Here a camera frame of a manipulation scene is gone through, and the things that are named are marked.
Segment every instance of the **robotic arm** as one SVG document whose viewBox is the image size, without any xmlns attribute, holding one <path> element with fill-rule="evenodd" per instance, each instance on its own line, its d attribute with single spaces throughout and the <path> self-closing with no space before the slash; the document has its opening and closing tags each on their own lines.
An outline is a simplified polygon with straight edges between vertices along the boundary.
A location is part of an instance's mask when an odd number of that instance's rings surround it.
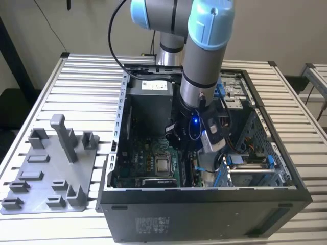
<svg viewBox="0 0 327 245">
<path fill-rule="evenodd" d="M 206 106 L 213 100 L 234 15 L 233 0 L 131 1 L 135 24 L 188 36 L 180 94 L 193 108 L 199 108 L 201 96 Z"/>
<path fill-rule="evenodd" d="M 131 1 L 131 16 L 135 24 L 187 36 L 180 86 L 180 110 L 184 119 L 179 121 L 184 120 L 184 123 L 179 124 L 188 128 L 190 135 L 192 125 L 200 122 L 200 134 L 196 138 L 190 136 L 190 139 L 201 138 L 206 152 L 218 151 L 229 137 L 228 129 L 220 125 L 212 101 L 234 15 L 233 0 Z"/>
</svg>

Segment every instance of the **metal frame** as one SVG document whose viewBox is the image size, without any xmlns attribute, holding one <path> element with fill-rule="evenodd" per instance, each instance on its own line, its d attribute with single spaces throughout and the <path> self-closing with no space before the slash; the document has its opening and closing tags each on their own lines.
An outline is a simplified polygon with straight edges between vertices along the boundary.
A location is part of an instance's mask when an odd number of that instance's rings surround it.
<svg viewBox="0 0 327 245">
<path fill-rule="evenodd" d="M 120 57 L 120 60 L 124 63 L 153 63 L 153 57 Z M 268 62 L 225 60 L 223 68 L 247 70 L 314 202 L 268 239 L 202 241 L 192 244 L 326 243 L 326 135 L 314 123 L 311 114 L 276 67 L 271 67 Z M 20 154 L 26 153 L 29 148 L 25 140 L 30 129 L 35 125 L 47 124 L 54 111 L 64 111 L 67 121 L 74 128 L 88 127 L 99 131 L 101 143 L 96 168 L 93 170 L 88 206 L 84 212 L 78 213 L 0 216 L 0 241 L 19 240 L 24 244 L 113 243 L 104 215 L 95 211 L 95 198 L 100 188 L 102 168 L 110 157 L 110 129 L 113 126 L 115 109 L 108 97 L 117 95 L 121 75 L 122 71 L 109 56 L 71 54 L 68 58 L 60 59 L 0 165 L 0 199 L 9 190 L 9 186 L 3 183 L 10 182 L 15 177 L 15 168 L 24 160 L 24 156 Z M 299 129 L 303 125 L 307 125 L 306 128 Z"/>
<path fill-rule="evenodd" d="M 106 171 L 103 171 L 105 179 L 101 179 L 100 184 L 104 184 L 103 188 L 105 189 L 105 184 L 108 182 L 109 177 L 112 174 L 112 171 L 114 170 L 114 166 L 116 163 L 116 157 L 117 157 L 117 146 L 119 143 L 119 136 L 121 132 L 121 124 L 123 119 L 123 111 L 124 111 L 124 104 L 125 104 L 125 98 L 126 98 L 126 90 L 127 90 L 127 83 L 129 81 L 129 75 L 124 72 L 122 76 L 122 84 L 120 89 L 120 94 L 118 98 L 118 104 L 117 104 L 117 113 L 116 113 L 116 119 L 114 123 L 114 132 L 112 137 L 112 142 L 115 142 L 116 147 L 112 147 L 111 145 L 111 151 L 109 154 L 108 162 L 107 162 L 107 169 Z"/>
<path fill-rule="evenodd" d="M 305 76 L 327 100 L 327 65 L 306 64 L 302 76 Z"/>
</svg>

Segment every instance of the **white wall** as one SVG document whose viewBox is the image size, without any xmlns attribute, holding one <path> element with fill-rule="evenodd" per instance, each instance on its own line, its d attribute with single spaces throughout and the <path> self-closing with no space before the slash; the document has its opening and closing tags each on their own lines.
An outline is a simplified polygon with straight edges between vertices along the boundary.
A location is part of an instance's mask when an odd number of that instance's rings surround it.
<svg viewBox="0 0 327 245">
<path fill-rule="evenodd" d="M 37 0 L 69 52 L 109 54 L 107 29 L 118 0 Z M 226 59 L 274 60 L 298 75 L 306 62 L 327 63 L 326 0 L 238 0 Z M 1 0 L 0 15 L 31 80 L 48 79 L 63 48 L 33 0 Z M 118 54 L 148 52 L 152 32 L 135 26 L 126 4 L 113 29 Z"/>
</svg>

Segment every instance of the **power supply label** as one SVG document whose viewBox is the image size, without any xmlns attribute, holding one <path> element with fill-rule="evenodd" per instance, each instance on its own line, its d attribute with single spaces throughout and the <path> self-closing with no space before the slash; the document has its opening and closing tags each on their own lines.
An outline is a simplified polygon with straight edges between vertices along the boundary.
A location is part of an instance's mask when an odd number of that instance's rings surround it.
<svg viewBox="0 0 327 245">
<path fill-rule="evenodd" d="M 142 90 L 161 90 L 167 91 L 167 81 L 155 80 L 155 81 L 142 81 Z"/>
<path fill-rule="evenodd" d="M 169 217 L 136 218 L 135 222 L 138 234 L 168 233 Z"/>
</svg>

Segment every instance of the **light blue joint cap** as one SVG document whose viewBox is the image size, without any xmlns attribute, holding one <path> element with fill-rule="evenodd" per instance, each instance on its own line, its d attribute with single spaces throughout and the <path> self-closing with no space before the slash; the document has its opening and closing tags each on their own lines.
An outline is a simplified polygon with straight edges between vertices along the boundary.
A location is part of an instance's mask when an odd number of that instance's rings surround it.
<svg viewBox="0 0 327 245">
<path fill-rule="evenodd" d="M 145 0 L 131 1 L 131 17 L 134 24 L 137 24 L 148 30 L 150 29 Z"/>
<path fill-rule="evenodd" d="M 234 16 L 234 0 L 194 0 L 189 35 L 199 47 L 218 50 L 231 37 Z"/>
</svg>

